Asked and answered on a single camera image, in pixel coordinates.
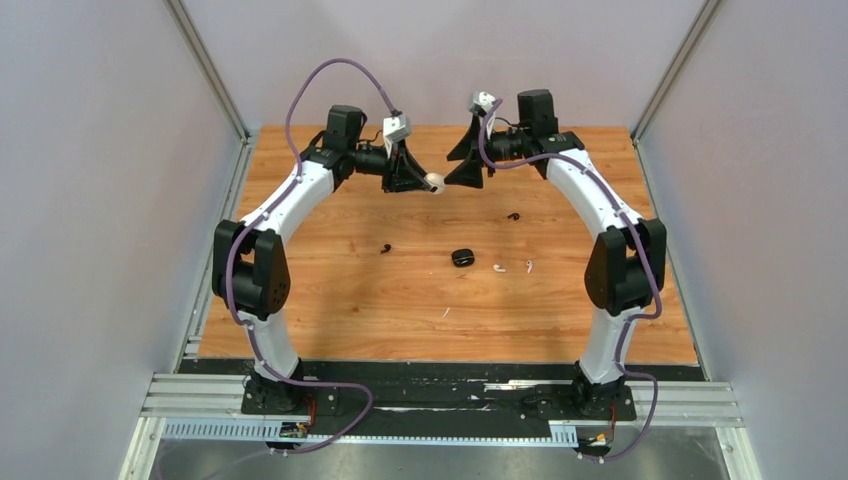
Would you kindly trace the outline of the black earbud charging case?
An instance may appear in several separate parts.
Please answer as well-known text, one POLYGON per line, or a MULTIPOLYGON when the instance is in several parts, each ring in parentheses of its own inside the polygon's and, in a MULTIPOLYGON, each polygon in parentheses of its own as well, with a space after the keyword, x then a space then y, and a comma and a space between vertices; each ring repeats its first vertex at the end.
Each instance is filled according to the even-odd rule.
POLYGON ((454 250, 451 253, 452 264, 457 268, 464 268, 474 264, 475 254, 469 248, 454 250))

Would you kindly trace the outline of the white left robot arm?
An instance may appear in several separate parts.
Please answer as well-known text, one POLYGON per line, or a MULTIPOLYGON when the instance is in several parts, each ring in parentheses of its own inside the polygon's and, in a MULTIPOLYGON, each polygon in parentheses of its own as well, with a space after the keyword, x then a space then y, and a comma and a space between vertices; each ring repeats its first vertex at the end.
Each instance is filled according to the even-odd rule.
POLYGON ((383 143, 361 134, 366 119, 358 107, 334 105, 325 127, 296 153, 290 175, 254 211, 239 221, 222 220, 214 231, 212 290, 242 327, 254 355, 252 381, 268 389, 283 413, 305 403, 310 382, 302 377, 283 318, 292 280, 286 246, 309 214, 353 174, 381 179, 386 193, 438 193, 443 181, 426 172, 410 153, 408 117, 393 110, 383 121, 383 143))

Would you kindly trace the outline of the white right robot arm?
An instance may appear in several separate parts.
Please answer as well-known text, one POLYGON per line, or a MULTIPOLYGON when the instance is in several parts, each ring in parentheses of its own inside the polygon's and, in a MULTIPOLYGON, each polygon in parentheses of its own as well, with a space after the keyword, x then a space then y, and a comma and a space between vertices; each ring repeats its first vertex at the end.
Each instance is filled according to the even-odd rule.
POLYGON ((519 120, 504 131, 494 128, 501 99, 471 95, 470 126, 447 158, 457 167, 446 184, 482 188, 498 170, 533 166, 553 185, 583 221, 594 240, 584 273, 593 305, 592 325, 571 403, 584 417, 596 417, 624 391, 624 360, 635 325, 662 312, 667 230, 631 208, 593 164, 584 142, 559 126, 547 89, 517 96, 519 120))

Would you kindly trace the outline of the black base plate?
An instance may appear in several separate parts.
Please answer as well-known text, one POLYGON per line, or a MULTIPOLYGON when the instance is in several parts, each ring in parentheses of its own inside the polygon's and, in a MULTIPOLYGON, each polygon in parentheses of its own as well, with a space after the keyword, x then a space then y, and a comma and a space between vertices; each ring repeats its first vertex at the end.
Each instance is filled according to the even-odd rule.
MULTIPOLYGON (((273 387, 254 374, 250 359, 185 360, 178 371, 238 376, 239 413, 313 410, 317 418, 310 431, 317 435, 338 432, 366 404, 356 389, 273 387)), ((574 364, 304 360, 295 377, 368 387, 372 409, 351 431, 362 436, 532 438, 544 434, 551 420, 607 424, 640 417, 635 380, 591 387, 574 364)))

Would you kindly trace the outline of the left aluminium frame post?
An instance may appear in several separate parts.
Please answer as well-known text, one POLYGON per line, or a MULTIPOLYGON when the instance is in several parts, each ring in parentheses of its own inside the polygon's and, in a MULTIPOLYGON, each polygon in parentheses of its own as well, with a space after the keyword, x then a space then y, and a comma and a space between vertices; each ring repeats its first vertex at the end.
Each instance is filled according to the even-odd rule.
POLYGON ((251 138, 250 129, 246 126, 232 95, 225 85, 224 79, 203 41, 186 3, 182 0, 164 0, 163 3, 168 8, 177 30, 186 42, 232 130, 242 143, 247 143, 251 138))

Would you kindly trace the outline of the aluminium frame post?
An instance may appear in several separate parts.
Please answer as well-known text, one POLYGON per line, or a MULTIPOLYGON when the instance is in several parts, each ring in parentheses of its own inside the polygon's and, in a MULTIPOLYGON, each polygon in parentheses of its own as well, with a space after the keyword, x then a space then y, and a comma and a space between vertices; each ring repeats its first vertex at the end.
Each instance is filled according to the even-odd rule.
POLYGON ((163 3, 168 8, 177 30, 186 42, 232 130, 242 143, 247 143, 251 138, 250 129, 246 126, 232 95, 225 85, 224 79, 203 41, 186 3, 182 0, 164 0, 163 3))
POLYGON ((698 44, 708 31, 713 18, 723 6, 722 0, 704 0, 701 2, 691 25, 673 54, 659 83, 651 94, 635 126, 630 130, 630 139, 638 146, 659 113, 667 95, 671 92, 678 77, 684 71, 698 44))

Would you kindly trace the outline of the right aluminium frame post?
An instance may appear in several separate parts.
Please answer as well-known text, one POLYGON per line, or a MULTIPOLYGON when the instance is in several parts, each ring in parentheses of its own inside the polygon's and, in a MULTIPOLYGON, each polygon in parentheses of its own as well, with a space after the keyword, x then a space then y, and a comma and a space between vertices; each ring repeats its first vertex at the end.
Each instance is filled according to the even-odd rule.
POLYGON ((713 18, 723 6, 722 0, 704 0, 701 2, 691 25, 673 54, 659 83, 651 94, 635 126, 630 130, 630 139, 638 146, 659 113, 667 95, 671 92, 678 77, 684 71, 698 44, 708 31, 713 18))

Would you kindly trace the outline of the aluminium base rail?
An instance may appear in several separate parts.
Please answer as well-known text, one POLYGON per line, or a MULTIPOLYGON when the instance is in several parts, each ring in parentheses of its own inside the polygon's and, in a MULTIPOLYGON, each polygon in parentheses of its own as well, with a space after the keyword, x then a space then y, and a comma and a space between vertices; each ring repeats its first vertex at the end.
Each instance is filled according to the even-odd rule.
MULTIPOLYGON (((317 417, 355 417, 365 405, 362 392, 332 389, 311 393, 307 402, 284 410, 246 392, 242 375, 160 374, 144 400, 144 417, 209 418, 283 421, 294 423, 317 417)), ((743 426, 734 392, 726 383, 662 382, 657 388, 646 381, 630 381, 622 399, 594 413, 581 413, 567 405, 568 380, 483 379, 438 380, 419 378, 407 383, 380 380, 372 386, 375 413, 486 413, 511 419, 539 419, 575 426, 639 425, 650 419, 655 426, 743 426)))

